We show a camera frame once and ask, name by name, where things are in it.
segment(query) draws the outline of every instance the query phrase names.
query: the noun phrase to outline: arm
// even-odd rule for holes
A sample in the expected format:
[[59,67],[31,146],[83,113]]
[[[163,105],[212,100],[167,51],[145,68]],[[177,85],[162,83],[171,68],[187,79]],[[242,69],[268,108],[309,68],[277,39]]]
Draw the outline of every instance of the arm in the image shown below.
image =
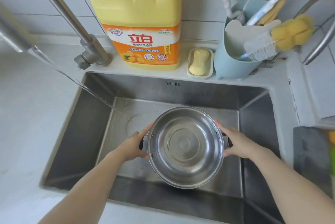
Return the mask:
[[278,209],[287,224],[335,223],[335,202],[321,189],[282,162],[272,151],[256,144],[235,129],[216,122],[233,143],[224,151],[251,159],[262,172]]
[[148,158],[148,154],[138,147],[150,127],[151,124],[140,133],[135,132],[116,150],[108,153],[40,220],[39,224],[98,223],[122,164],[136,157]]

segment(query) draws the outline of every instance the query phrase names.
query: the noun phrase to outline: person's right arm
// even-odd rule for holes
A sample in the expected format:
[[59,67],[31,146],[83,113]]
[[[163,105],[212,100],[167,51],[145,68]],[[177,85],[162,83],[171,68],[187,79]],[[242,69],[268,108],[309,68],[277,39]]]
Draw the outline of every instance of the person's right arm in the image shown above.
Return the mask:
[[224,157],[234,154],[249,158],[256,164],[286,224],[335,223],[335,202],[321,189],[287,166],[269,149],[235,129],[216,124],[233,143],[233,147],[224,151]]

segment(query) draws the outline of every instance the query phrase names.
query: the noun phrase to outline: water stream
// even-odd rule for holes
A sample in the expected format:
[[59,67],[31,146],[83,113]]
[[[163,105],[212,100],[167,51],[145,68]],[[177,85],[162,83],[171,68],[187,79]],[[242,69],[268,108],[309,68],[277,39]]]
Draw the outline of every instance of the water stream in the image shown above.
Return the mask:
[[53,69],[55,69],[56,71],[58,71],[59,73],[61,73],[63,76],[65,76],[66,78],[68,78],[69,80],[71,80],[72,82],[74,82],[75,84],[77,84],[79,87],[81,87],[82,89],[84,89],[85,91],[89,92],[90,94],[92,94],[94,97],[96,97],[97,99],[99,99],[100,101],[102,101],[103,103],[105,103],[107,106],[113,108],[113,105],[108,103],[108,101],[104,100],[103,98],[101,98],[99,95],[97,95],[94,91],[92,91],[91,89],[89,89],[86,85],[82,84],[80,81],[78,81],[77,79],[72,78],[71,76],[69,76],[68,74],[66,74],[61,68],[59,68],[52,60],[49,59],[48,56],[46,56],[41,50],[39,50],[38,47],[34,46],[33,48],[30,48],[28,50],[28,53],[30,53],[31,55],[33,55],[34,57],[36,57],[37,59],[39,59],[40,61],[43,61],[45,64],[51,66]]

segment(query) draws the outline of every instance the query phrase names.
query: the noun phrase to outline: metal pot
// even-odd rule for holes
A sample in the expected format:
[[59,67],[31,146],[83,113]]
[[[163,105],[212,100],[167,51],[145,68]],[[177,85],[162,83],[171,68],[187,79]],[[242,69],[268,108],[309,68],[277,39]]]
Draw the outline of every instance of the metal pot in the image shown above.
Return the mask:
[[224,140],[205,112],[172,108],[157,118],[147,138],[150,164],[167,184],[193,189],[209,182],[223,162]]

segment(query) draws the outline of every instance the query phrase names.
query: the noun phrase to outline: green object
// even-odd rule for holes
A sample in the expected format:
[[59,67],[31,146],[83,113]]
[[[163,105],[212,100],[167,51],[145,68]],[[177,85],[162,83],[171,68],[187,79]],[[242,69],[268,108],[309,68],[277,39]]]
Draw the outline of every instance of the green object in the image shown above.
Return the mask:
[[330,159],[331,159],[331,166],[332,166],[332,174],[335,175],[335,147],[330,147]]

